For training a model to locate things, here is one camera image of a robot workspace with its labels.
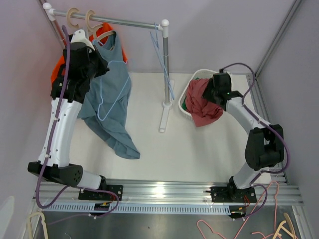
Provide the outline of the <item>dusty red t shirt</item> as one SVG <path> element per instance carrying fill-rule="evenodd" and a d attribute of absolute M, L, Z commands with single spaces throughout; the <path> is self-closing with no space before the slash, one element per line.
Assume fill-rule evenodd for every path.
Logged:
<path fill-rule="evenodd" d="M 187 111 L 191 114 L 196 127 L 214 123 L 224 112 L 220 106 L 202 97 L 208 81 L 209 78 L 192 79 L 186 90 Z"/>

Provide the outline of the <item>green t shirt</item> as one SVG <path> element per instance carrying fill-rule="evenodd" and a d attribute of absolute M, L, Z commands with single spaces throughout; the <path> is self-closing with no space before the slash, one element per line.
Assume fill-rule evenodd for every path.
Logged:
<path fill-rule="evenodd" d="M 182 102 L 182 109 L 187 112 L 186 99 Z"/>

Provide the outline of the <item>orange t shirt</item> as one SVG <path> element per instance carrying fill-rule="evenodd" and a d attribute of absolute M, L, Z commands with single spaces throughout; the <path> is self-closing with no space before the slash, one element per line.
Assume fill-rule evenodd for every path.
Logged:
<path fill-rule="evenodd" d="M 111 30 L 113 30 L 113 28 L 108 23 L 104 22 L 104 23 L 101 23 L 100 25 L 98 25 L 98 28 L 96 30 L 96 35 L 97 35 L 97 37 L 99 37 L 101 34 L 108 32 L 108 31 L 111 31 Z M 105 49 L 107 49 L 109 51 L 112 51 L 115 48 L 115 37 L 116 37 L 116 35 L 113 34 L 113 35 L 110 35 L 108 37 L 102 38 L 100 40 L 100 43 L 99 43 L 100 46 L 104 47 Z M 122 57 L 121 58 L 125 63 L 127 63 L 128 58 L 125 55 L 124 49 L 122 47 L 121 47 L 121 50 L 122 50 Z M 64 60 L 63 55 L 61 55 L 61 57 L 59 58 L 55 67 L 52 70 L 52 74 L 50 77 L 51 84 L 54 82 L 54 80 L 58 76 L 60 66 L 64 65 L 64 64 L 65 64 L 65 60 Z"/>

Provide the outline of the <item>beige wooden hanger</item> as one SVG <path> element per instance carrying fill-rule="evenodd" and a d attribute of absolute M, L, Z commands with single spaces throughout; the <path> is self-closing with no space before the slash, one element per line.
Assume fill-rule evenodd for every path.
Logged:
<path fill-rule="evenodd" d="M 71 21 L 71 18 L 73 17 L 73 14 L 75 13 L 79 13 L 79 9 L 76 8 L 76 7 L 72 7 L 70 8 L 68 11 L 67 11 L 67 14 L 66 14 L 66 19 L 67 19 L 67 25 L 71 28 L 74 28 L 74 29 L 79 29 L 79 24 L 74 24 L 72 21 Z"/>
<path fill-rule="evenodd" d="M 116 32 L 106 22 L 91 26 L 89 20 L 92 16 L 95 16 L 95 12 L 93 10 L 88 10 L 85 14 L 85 23 L 94 40 L 101 42 L 111 35 L 116 35 Z"/>

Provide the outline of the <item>grey blue t shirt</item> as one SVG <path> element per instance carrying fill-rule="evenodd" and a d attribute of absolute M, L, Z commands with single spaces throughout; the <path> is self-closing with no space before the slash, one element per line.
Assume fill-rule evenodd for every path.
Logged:
<path fill-rule="evenodd" d="M 132 81 L 123 59 L 122 46 L 117 35 L 110 35 L 101 45 L 94 41 L 102 58 L 108 62 L 109 71 L 95 77 L 90 83 L 84 103 L 78 114 L 85 124 L 115 154 L 125 159 L 139 159 L 140 153 L 126 131 L 127 108 Z"/>

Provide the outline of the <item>light blue wire hanger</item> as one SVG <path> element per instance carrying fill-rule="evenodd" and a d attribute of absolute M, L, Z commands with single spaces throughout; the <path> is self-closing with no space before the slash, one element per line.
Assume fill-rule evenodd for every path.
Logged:
<path fill-rule="evenodd" d="M 160 47 L 159 47 L 159 41 L 158 41 L 159 26 L 154 23 L 154 27 L 155 27 L 155 37 L 153 36 L 152 32 L 150 31 L 151 40 L 152 40 L 156 55 L 158 57 L 159 63 L 161 65 L 163 74 L 164 74 L 164 82 L 168 84 L 169 93 L 170 93 L 172 99 L 174 100 L 174 92 L 173 92 L 171 81 L 170 81 L 170 78 L 168 75 L 167 67 L 164 64 L 164 57 L 160 53 Z"/>
<path fill-rule="evenodd" d="M 112 51 L 100 46 L 97 41 L 94 42 L 94 45 L 108 62 L 110 69 L 105 75 L 96 77 L 92 81 L 91 89 L 94 91 L 92 105 L 97 119 L 100 121 L 116 120 L 120 124 L 125 124 L 131 93 L 131 79 L 127 63 L 121 58 L 121 44 L 116 41 Z"/>

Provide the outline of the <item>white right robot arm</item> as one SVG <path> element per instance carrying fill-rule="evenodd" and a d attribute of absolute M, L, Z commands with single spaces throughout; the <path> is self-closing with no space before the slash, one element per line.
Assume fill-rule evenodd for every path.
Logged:
<path fill-rule="evenodd" d="M 232 115 L 248 135 L 244 157 L 246 162 L 229 179 L 226 187 L 211 188 L 213 201 L 225 196 L 230 202 L 241 202 L 253 193 L 252 184 L 284 160 L 283 128 L 271 124 L 252 111 L 239 91 L 232 90 L 231 77 L 220 72 L 209 79 L 203 97 Z"/>

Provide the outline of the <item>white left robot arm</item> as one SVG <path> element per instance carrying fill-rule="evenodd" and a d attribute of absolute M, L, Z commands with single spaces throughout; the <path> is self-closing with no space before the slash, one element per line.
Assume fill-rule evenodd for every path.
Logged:
<path fill-rule="evenodd" d="M 70 44 L 63 50 L 63 63 L 52 83 L 51 117 L 43 150 L 35 162 L 28 164 L 28 172 L 50 182 L 70 187 L 90 188 L 97 200 L 107 195 L 107 187 L 101 184 L 102 176 L 87 172 L 81 165 L 71 164 L 70 145 L 75 121 L 82 108 L 93 78 L 108 71 L 108 63 L 96 46 L 82 42 Z"/>

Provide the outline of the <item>beige hanger on floor left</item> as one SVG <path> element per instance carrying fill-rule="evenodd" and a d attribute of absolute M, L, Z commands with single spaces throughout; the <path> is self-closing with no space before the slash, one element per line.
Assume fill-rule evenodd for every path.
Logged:
<path fill-rule="evenodd" d="M 37 226 L 38 222 L 40 222 L 40 224 L 42 225 L 44 238 L 49 239 L 45 215 L 43 212 L 40 211 L 29 214 L 26 218 L 27 238 L 33 239 L 35 234 L 35 227 Z"/>

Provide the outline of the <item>beige hanger on floor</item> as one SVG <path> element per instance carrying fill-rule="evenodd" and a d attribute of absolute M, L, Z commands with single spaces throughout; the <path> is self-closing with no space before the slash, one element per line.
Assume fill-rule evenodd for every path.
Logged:
<path fill-rule="evenodd" d="M 276 229 L 272 239 L 281 238 L 281 232 L 285 232 L 292 239 L 297 239 L 296 232 L 292 223 L 290 216 L 287 213 L 284 213 L 284 220 L 280 222 L 278 228 Z"/>
<path fill-rule="evenodd" d="M 44 238 L 49 239 L 45 215 L 43 212 L 40 211 L 29 214 L 26 218 L 27 238 L 33 239 L 35 234 L 35 227 L 37 226 L 38 222 L 40 222 L 40 224 L 42 225 Z"/>

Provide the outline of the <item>beige hanger on floor right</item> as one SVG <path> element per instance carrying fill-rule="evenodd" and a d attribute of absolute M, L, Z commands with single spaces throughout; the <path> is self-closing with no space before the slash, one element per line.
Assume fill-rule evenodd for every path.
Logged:
<path fill-rule="evenodd" d="M 285 232 L 292 239 L 297 239 L 296 232 L 292 223 L 290 216 L 287 213 L 284 213 L 284 220 L 280 222 L 278 228 L 276 229 L 272 239 L 281 238 L 281 232 Z"/>

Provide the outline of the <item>white perforated plastic basket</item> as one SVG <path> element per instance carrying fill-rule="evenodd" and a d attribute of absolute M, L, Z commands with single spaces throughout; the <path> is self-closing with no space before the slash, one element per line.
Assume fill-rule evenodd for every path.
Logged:
<path fill-rule="evenodd" d="M 215 71 L 197 70 L 187 83 L 179 99 L 179 109 L 182 114 L 193 121 L 196 127 L 203 127 L 216 122 L 224 113 L 222 107 L 209 102 L 202 97 L 209 79 Z"/>

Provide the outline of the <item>grey metal clothes rack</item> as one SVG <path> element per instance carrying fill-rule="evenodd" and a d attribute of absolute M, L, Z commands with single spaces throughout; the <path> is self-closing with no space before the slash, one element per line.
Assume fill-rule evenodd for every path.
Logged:
<path fill-rule="evenodd" d="M 153 37 L 151 38 L 152 38 L 153 45 L 156 50 L 160 65 L 163 70 L 163 75 L 164 75 L 165 99 L 162 104 L 163 111 L 162 111 L 162 116 L 161 116 L 161 120 L 159 124 L 159 132 L 164 133 L 167 127 L 169 111 L 174 101 L 174 93 L 173 93 L 174 81 L 171 81 L 169 78 L 169 53 L 168 53 L 169 21 L 167 19 L 163 19 L 160 24 L 156 24 L 156 23 L 146 23 L 146 22 L 140 22 L 140 21 L 116 19 L 116 18 L 97 16 L 93 11 L 89 11 L 88 14 L 84 14 L 84 13 L 80 13 L 78 9 L 72 9 L 70 11 L 56 10 L 46 0 L 40 0 L 38 3 L 40 4 L 43 11 L 45 12 L 47 19 L 51 22 L 53 30 L 57 34 L 57 38 L 63 44 L 66 44 L 66 42 L 64 40 L 61 27 L 59 26 L 59 23 L 56 20 L 57 16 L 66 17 L 67 22 L 70 22 L 71 18 L 83 19 L 85 20 L 87 30 L 91 32 L 94 31 L 94 27 L 89 25 L 90 20 L 96 21 L 96 22 L 106 22 L 106 23 L 116 24 L 116 25 L 145 28 L 145 29 L 154 30 L 155 32 L 159 32 L 159 31 L 161 32 L 163 54 L 160 54 L 158 40 L 154 39 Z"/>

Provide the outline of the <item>aluminium mounting rail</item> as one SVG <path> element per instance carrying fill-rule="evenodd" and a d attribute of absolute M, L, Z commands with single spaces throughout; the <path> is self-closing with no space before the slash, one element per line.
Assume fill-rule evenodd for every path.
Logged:
<path fill-rule="evenodd" d="M 211 202 L 207 191 L 212 186 L 226 186 L 226 183 L 213 182 L 165 182 L 146 180 L 107 179 L 109 185 L 123 185 L 122 203 L 141 204 L 194 204 Z M 298 186 L 285 183 L 272 184 L 268 188 L 266 205 L 274 204 L 277 195 L 279 205 L 303 205 L 304 201 Z"/>

